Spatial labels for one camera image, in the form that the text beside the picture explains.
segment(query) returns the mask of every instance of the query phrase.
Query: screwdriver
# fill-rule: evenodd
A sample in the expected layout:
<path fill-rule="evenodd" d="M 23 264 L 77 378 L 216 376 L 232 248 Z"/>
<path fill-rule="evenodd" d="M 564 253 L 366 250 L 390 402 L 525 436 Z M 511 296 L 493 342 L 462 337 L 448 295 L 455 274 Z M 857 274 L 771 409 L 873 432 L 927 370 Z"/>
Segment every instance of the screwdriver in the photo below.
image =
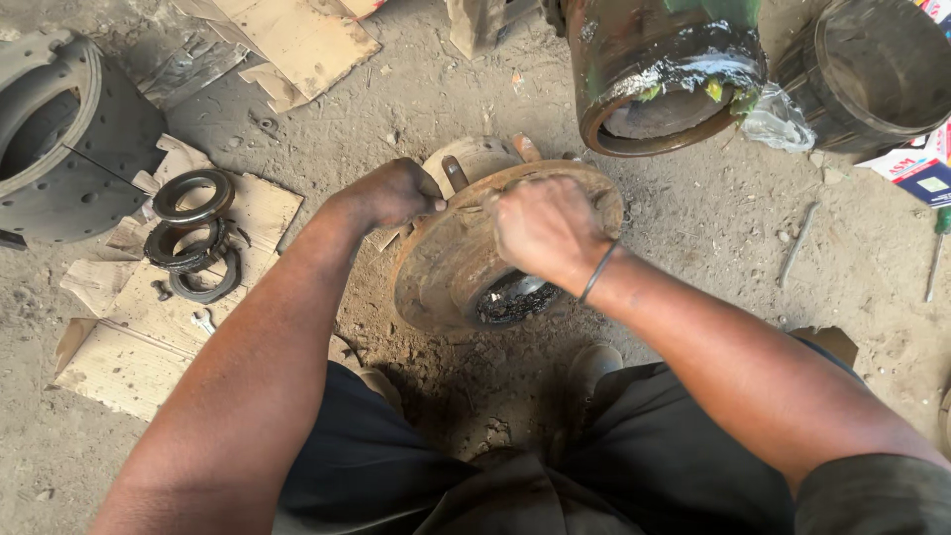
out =
<path fill-rule="evenodd" d="M 951 234 L 951 207 L 939 208 L 935 233 L 938 234 L 938 246 L 935 248 L 935 259 L 931 262 L 931 276 L 928 277 L 928 294 L 924 297 L 926 303 L 931 303 L 931 300 L 935 297 L 935 279 L 938 278 L 938 263 L 941 261 L 941 249 L 944 247 L 944 236 Z"/>

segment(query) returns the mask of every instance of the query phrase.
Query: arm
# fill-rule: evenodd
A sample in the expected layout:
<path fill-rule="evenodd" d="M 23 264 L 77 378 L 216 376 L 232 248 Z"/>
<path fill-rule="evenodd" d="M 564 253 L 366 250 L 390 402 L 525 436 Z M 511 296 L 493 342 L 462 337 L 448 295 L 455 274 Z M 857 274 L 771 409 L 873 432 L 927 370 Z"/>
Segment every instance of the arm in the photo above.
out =
<path fill-rule="evenodd" d="M 534 181 L 486 200 L 502 257 L 580 295 L 611 240 L 569 178 Z M 617 248 L 588 304 L 658 353 L 720 427 L 786 476 L 896 453 L 951 469 L 940 453 L 867 388 L 766 322 Z"/>
<path fill-rule="evenodd" d="M 445 209 L 419 193 L 428 178 L 395 160 L 320 207 L 168 396 L 92 533 L 271 532 L 284 478 L 317 419 L 360 241 L 373 227 Z"/>

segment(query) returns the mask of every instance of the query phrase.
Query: hand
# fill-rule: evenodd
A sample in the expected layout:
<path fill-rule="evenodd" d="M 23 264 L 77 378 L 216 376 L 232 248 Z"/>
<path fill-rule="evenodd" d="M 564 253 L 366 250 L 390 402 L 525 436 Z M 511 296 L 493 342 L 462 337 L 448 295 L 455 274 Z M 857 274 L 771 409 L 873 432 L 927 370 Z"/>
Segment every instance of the hand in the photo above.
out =
<path fill-rule="evenodd" d="M 502 259 L 575 296 L 611 246 L 584 189 L 569 176 L 524 181 L 488 196 Z"/>
<path fill-rule="evenodd" d="M 446 209 L 446 201 L 420 191 L 433 178 L 409 158 L 391 160 L 334 194 L 335 202 L 347 203 L 352 216 L 367 229 L 400 227 L 418 215 Z"/>

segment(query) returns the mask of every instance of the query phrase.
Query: man's right hand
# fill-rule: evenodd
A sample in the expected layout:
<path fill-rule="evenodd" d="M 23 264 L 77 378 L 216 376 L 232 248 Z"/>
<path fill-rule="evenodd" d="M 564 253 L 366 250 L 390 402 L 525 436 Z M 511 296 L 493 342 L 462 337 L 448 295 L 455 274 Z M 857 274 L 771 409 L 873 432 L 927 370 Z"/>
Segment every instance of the man's right hand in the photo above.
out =
<path fill-rule="evenodd" d="M 501 257 L 578 296 L 611 246 L 570 176 L 528 180 L 486 197 Z"/>

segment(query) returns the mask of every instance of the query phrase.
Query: green paint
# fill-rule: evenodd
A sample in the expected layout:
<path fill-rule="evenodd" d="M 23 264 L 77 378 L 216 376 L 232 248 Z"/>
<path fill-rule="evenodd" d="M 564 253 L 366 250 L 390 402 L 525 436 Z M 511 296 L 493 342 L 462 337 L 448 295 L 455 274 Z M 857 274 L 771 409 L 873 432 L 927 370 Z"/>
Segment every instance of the green paint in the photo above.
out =
<path fill-rule="evenodd" d="M 744 91 L 734 91 L 733 100 L 729 105 L 729 112 L 732 115 L 743 115 L 746 117 L 753 108 L 756 108 L 756 103 L 760 100 L 760 89 L 759 88 L 750 88 Z"/>
<path fill-rule="evenodd" d="M 723 86 L 720 85 L 720 81 L 712 76 L 707 80 L 707 94 L 710 95 L 715 102 L 720 102 L 723 100 Z"/>
<path fill-rule="evenodd" d="M 725 20 L 741 28 L 756 28 L 760 0 L 664 0 L 671 13 L 702 9 L 710 20 Z"/>
<path fill-rule="evenodd" d="M 642 92 L 641 94 L 637 95 L 637 101 L 638 101 L 638 102 L 647 102 L 647 101 L 649 101 L 649 100 L 652 100 L 653 97 L 657 96 L 657 93 L 660 92 L 660 88 L 661 88 L 661 85 L 658 84 L 658 85 L 656 85 L 656 86 L 654 86 L 654 87 L 652 87 L 652 88 L 650 88 L 650 89 L 648 89 L 648 90 Z"/>

